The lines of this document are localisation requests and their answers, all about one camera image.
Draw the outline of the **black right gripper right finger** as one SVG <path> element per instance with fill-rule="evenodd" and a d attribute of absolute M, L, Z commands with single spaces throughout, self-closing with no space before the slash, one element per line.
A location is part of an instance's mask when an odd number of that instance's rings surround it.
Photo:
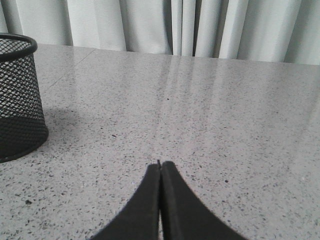
<path fill-rule="evenodd" d="M 161 167 L 161 220 L 165 240 L 243 240 L 192 192 L 172 161 Z"/>

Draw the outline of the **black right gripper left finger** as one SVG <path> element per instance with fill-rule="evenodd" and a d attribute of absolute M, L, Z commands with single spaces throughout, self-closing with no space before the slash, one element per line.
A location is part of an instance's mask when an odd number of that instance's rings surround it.
<path fill-rule="evenodd" d="M 157 240 L 161 170 L 150 164 L 124 208 L 93 240 Z"/>

